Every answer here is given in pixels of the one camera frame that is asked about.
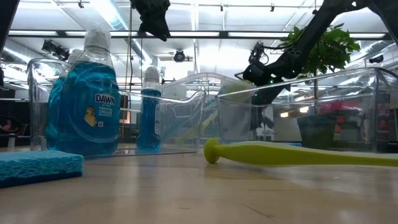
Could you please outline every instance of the dawn logo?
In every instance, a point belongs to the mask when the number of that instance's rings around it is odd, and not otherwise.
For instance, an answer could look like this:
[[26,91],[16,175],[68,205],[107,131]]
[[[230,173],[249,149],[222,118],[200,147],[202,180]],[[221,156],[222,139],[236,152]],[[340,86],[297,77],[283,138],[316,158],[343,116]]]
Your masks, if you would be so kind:
[[106,103],[109,105],[115,105],[114,97],[106,95],[106,94],[96,94],[95,102],[96,103]]

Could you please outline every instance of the toothbrush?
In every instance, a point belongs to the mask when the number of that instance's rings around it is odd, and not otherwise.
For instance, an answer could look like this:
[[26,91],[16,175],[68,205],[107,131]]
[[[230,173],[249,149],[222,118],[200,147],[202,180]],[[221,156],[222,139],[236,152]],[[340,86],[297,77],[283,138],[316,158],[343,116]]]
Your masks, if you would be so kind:
[[205,159],[215,163],[220,157],[260,166],[365,165],[398,167],[398,155],[361,152],[334,152],[276,142],[246,141],[220,145],[216,139],[205,144]]

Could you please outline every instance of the blue sponge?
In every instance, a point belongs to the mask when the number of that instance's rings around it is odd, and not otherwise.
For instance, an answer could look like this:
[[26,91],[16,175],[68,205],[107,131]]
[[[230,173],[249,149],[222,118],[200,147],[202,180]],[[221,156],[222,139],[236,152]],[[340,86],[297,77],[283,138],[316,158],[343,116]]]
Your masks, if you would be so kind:
[[0,188],[80,177],[81,155],[60,151],[0,153]]

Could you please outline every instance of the blue dish soap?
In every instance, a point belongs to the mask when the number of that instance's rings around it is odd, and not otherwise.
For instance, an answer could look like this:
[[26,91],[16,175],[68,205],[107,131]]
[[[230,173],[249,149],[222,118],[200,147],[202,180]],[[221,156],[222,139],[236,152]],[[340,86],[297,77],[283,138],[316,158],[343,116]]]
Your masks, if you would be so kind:
[[[141,93],[148,96],[161,96],[159,72],[149,67],[144,74]],[[160,100],[143,97],[141,105],[141,124],[137,138],[138,153],[160,152]]]
[[109,54],[111,35],[99,27],[63,84],[58,148],[83,156],[110,156],[118,146],[120,94]]
[[[69,56],[68,63],[73,65],[77,57],[81,54],[81,50],[75,49]],[[58,114],[60,108],[60,94],[62,90],[63,83],[68,75],[70,67],[65,66],[61,72],[59,78],[55,82],[48,100],[47,109],[47,124],[45,127],[45,138],[47,140],[48,150],[57,150],[57,136],[58,136]]]

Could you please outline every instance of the white bottle cap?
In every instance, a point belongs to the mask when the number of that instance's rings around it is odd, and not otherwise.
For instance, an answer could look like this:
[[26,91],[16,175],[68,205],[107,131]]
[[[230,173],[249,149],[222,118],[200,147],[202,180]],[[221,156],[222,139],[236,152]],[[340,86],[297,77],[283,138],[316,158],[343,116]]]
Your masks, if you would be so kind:
[[73,65],[76,62],[76,59],[80,56],[82,50],[75,49],[72,51],[72,54],[69,55],[68,62],[69,64]]
[[111,45],[111,33],[103,26],[96,24],[92,26],[85,36],[86,47],[101,47],[109,51]]
[[159,83],[159,71],[156,66],[150,66],[147,68],[144,74],[144,83],[145,82],[156,82]]

